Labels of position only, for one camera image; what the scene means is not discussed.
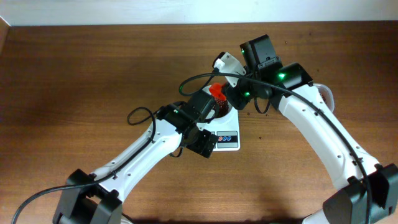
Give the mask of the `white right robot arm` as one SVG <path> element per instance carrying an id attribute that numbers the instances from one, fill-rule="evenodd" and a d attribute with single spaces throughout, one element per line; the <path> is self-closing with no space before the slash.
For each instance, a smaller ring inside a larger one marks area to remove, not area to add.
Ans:
<path id="1" fill-rule="evenodd" d="M 397 166 L 383 166 L 345 130 L 333 100 L 298 63 L 283 65 L 267 35 L 241 44 L 244 61 L 225 54 L 213 66 L 227 76 L 223 94 L 237 110 L 265 99 L 301 132 L 336 189 L 304 223 L 376 223 L 397 210 Z"/>

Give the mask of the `white digital kitchen scale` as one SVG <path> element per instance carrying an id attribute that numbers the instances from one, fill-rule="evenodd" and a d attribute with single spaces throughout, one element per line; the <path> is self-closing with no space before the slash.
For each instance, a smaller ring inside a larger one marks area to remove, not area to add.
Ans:
<path id="1" fill-rule="evenodd" d="M 217 135 L 218 142 L 214 147 L 217 151 L 238 151 L 240 149 L 240 132 L 238 111 L 227 103 L 227 113 L 224 116 L 213 119 L 210 123 L 197 123 L 200 130 L 210 131 Z"/>

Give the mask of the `red adzuki beans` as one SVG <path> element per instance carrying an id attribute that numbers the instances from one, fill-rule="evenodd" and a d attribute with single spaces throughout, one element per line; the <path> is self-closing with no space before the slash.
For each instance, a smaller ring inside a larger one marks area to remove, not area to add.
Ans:
<path id="1" fill-rule="evenodd" d="M 220 101 L 220 100 L 217 100 L 214 98 L 214 100 L 216 102 L 215 109 L 218 109 L 218 112 L 216 113 L 215 118 L 222 118 L 222 117 L 226 116 L 229 111 L 227 99 L 226 99 L 226 101 Z"/>

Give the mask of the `red plastic scoop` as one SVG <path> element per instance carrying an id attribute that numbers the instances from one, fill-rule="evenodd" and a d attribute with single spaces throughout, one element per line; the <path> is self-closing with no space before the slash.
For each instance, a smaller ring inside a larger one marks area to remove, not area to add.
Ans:
<path id="1" fill-rule="evenodd" d="M 219 83 L 214 83 L 209 87 L 209 92 L 213 98 L 220 101 L 226 101 L 226 96 L 223 94 L 222 90 L 223 85 Z"/>

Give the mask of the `clear plastic container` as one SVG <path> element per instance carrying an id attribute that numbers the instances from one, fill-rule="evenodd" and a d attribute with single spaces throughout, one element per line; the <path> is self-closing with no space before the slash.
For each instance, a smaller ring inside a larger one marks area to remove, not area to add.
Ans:
<path id="1" fill-rule="evenodd" d="M 318 88 L 318 91 L 319 91 L 323 101 L 327 105 L 328 109 L 331 112 L 334 112 L 334 110 L 335 110 L 335 101 L 334 101 L 334 97 L 333 97 L 332 91 L 324 84 L 315 83 L 314 85 Z"/>

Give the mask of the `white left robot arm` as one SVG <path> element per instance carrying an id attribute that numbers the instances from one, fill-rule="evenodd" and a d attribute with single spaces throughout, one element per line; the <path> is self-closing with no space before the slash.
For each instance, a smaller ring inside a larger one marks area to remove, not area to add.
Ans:
<path id="1" fill-rule="evenodd" d="M 149 112 L 146 132 L 112 161 L 86 174 L 78 169 L 67 179 L 53 223 L 124 223 L 123 203 L 134 186 L 164 157 L 187 148 L 209 158 L 217 136 L 198 124 L 209 123 L 216 102 L 198 91 L 188 101 L 178 101 Z"/>

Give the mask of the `white metal bowl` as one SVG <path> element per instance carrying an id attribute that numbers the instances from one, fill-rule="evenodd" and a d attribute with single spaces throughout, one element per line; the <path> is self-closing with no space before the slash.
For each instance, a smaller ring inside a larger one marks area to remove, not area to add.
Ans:
<path id="1" fill-rule="evenodd" d="M 223 84 L 214 83 L 212 85 L 206 86 L 203 89 L 203 91 L 209 93 L 215 100 L 216 105 L 213 107 L 213 109 L 218 109 L 216 118 L 222 118 L 231 111 L 231 106 L 227 101 L 226 95 L 223 93 L 223 87 Z"/>

